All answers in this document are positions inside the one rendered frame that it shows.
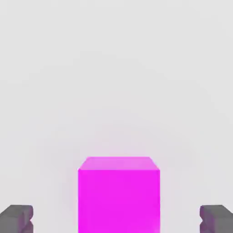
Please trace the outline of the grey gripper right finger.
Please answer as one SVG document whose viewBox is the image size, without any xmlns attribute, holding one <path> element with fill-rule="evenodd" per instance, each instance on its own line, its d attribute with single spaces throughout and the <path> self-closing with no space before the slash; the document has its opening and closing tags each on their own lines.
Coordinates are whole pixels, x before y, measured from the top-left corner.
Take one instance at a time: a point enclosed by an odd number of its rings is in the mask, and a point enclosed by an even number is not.
<svg viewBox="0 0 233 233">
<path fill-rule="evenodd" d="M 200 207 L 200 233 L 233 233 L 233 213 L 223 205 Z"/>
</svg>

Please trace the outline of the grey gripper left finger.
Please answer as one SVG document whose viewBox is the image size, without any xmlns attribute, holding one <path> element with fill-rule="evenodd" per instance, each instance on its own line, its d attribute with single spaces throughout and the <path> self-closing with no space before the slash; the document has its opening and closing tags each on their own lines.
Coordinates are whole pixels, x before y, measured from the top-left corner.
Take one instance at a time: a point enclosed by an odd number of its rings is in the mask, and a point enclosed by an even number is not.
<svg viewBox="0 0 233 233">
<path fill-rule="evenodd" d="M 33 233 L 31 205 L 10 205 L 0 213 L 0 233 Z"/>
</svg>

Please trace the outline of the small magenta cube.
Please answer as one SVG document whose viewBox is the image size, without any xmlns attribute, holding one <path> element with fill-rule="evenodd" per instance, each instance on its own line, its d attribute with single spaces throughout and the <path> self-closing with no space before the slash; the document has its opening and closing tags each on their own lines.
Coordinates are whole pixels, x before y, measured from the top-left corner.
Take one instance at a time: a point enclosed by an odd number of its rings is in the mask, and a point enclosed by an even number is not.
<svg viewBox="0 0 233 233">
<path fill-rule="evenodd" d="M 150 157 L 88 157 L 83 162 L 78 233 L 160 233 L 160 169 Z"/>
</svg>

